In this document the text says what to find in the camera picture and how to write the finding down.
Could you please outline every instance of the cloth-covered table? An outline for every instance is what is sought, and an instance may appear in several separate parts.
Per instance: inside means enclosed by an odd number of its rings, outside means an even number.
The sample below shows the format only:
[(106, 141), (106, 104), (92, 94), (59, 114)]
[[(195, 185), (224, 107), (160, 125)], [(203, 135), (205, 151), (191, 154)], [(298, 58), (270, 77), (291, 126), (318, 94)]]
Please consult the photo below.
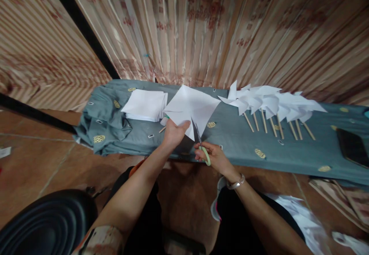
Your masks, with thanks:
[[(125, 118), (121, 109), (128, 101), (132, 88), (166, 92), (169, 102), (180, 86), (115, 79), (95, 88), (79, 125), (75, 127), (77, 142), (91, 147), (94, 153), (102, 156), (112, 153), (143, 156), (151, 154), (163, 140), (164, 133), (159, 134), (163, 126), (160, 123)], [(224, 89), (195, 89), (214, 98), (228, 95), (228, 90)], [(260, 112), (255, 113), (260, 131), (256, 131), (254, 119), (247, 113), (255, 130), (253, 133), (245, 117), (238, 115), (237, 107), (224, 103), (218, 105), (209, 120), (216, 125), (207, 127), (201, 139), (222, 145), (225, 155), (234, 165), (344, 179), (369, 185), (369, 169), (343, 158), (336, 131), (333, 129), (335, 126), (358, 134), (368, 152), (369, 119), (363, 114), (367, 107), (327, 103), (321, 105), (328, 113), (315, 111), (307, 121), (316, 141), (311, 139), (304, 126), (301, 126), (303, 140), (296, 141), (286, 120), (281, 123), (284, 140), (281, 140), (279, 131), (278, 137), (274, 136), (269, 121), (268, 133), (265, 133)], [(194, 144), (185, 136), (171, 158), (194, 162)], [(256, 149), (266, 157), (261, 158), (255, 152)]]

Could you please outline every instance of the beige curtain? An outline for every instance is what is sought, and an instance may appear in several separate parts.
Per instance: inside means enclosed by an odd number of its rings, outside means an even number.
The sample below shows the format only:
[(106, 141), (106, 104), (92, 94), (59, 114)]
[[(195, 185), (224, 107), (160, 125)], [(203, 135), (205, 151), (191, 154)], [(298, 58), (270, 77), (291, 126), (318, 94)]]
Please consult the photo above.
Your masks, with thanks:
[(368, 0), (76, 0), (122, 78), (369, 105)]
[(111, 80), (59, 0), (0, 0), (0, 91), (36, 108), (83, 108)]

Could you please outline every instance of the scissors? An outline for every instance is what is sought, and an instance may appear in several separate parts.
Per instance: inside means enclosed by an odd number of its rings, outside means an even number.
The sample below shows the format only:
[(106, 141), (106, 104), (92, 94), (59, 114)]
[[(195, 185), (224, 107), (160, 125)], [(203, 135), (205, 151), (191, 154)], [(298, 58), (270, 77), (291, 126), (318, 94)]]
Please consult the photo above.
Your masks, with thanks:
[(197, 136), (199, 137), (199, 143), (200, 143), (199, 150), (202, 150), (205, 153), (205, 155), (206, 155), (205, 163), (206, 163), (207, 166), (210, 166), (209, 154), (208, 154), (208, 151), (206, 150), (206, 148), (203, 147), (203, 144), (201, 142), (201, 137), (200, 137), (199, 129), (197, 128), (197, 124), (193, 120), (192, 120), (192, 122), (195, 124), (195, 130), (196, 130)]

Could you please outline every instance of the wooden stick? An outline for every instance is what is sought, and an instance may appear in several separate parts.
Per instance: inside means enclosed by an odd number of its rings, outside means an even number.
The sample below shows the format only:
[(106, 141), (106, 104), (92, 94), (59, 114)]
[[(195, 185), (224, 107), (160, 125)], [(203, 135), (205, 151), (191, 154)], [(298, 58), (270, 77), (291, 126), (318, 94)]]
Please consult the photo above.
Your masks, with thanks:
[(299, 122), (297, 120), (295, 120), (295, 122), (296, 122), (297, 132), (299, 133), (300, 140), (302, 140), (303, 139), (303, 136), (301, 135), (301, 130), (300, 130)]
[(262, 116), (262, 118), (263, 118), (263, 123), (264, 123), (265, 133), (268, 133), (268, 130), (266, 129), (266, 123), (265, 123), (265, 118), (264, 118), (263, 110), (260, 110), (260, 112), (261, 112), (261, 116)]
[(305, 126), (306, 130), (309, 132), (310, 136), (312, 137), (312, 139), (314, 141), (316, 141), (314, 135), (311, 133), (311, 130), (309, 129), (308, 125), (306, 123), (303, 123), (303, 125)]
[(277, 136), (277, 132), (276, 132), (276, 128), (274, 127), (274, 123), (273, 123), (273, 117), (270, 118), (270, 123), (272, 124), (272, 127), (273, 127), (273, 132), (274, 132), (274, 136), (278, 137)]
[(295, 129), (293, 128), (293, 125), (291, 122), (288, 122), (289, 123), (289, 126), (291, 127), (291, 130), (292, 130), (292, 133), (293, 133), (293, 136), (295, 137), (295, 140), (297, 141), (297, 136), (296, 136), (296, 132), (295, 132)]
[(283, 129), (282, 129), (282, 126), (281, 126), (281, 122), (279, 121), (278, 114), (277, 114), (277, 120), (278, 120), (278, 125), (279, 125), (279, 131), (281, 132), (282, 140), (284, 140)]
[(245, 118), (246, 118), (246, 120), (247, 120), (247, 123), (249, 124), (249, 126), (250, 126), (250, 128), (251, 128), (251, 131), (252, 131), (252, 132), (254, 132), (253, 127), (251, 126), (251, 123), (250, 123), (249, 119), (248, 119), (248, 118), (247, 118), (247, 116), (246, 116), (246, 113), (243, 113), (243, 115), (245, 116)]
[(253, 116), (254, 116), (254, 120), (255, 120), (255, 124), (256, 124), (256, 129), (257, 129), (257, 131), (259, 131), (259, 125), (258, 125), (258, 121), (256, 120), (255, 113), (253, 114)]

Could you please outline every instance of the hand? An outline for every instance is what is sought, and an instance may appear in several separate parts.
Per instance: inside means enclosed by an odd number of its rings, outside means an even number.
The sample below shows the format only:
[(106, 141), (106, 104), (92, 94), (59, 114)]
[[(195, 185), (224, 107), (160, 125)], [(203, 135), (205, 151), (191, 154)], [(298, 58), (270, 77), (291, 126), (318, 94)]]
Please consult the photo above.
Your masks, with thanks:
[[(206, 148), (209, 154), (211, 166), (216, 169), (220, 174), (228, 178), (229, 175), (235, 172), (233, 165), (224, 155), (223, 150), (220, 146), (215, 144), (210, 144), (208, 142), (202, 142), (203, 147)], [(195, 145), (195, 160), (206, 160), (206, 155), (203, 151), (199, 150), (200, 143)]]
[(184, 124), (177, 126), (171, 119), (169, 119), (166, 122), (163, 145), (175, 149), (176, 146), (181, 143), (190, 124), (190, 121), (186, 121)]

